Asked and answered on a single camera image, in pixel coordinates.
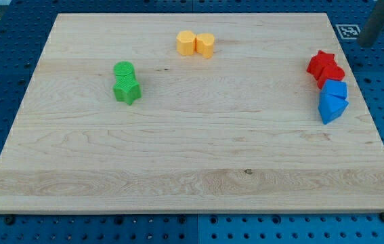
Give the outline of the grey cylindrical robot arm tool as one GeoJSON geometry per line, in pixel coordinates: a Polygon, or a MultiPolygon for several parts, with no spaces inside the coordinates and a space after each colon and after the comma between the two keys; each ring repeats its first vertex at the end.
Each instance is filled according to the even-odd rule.
{"type": "Polygon", "coordinates": [[[384,0],[377,0],[363,29],[361,30],[357,43],[360,47],[370,48],[379,38],[384,27],[384,0]]]}

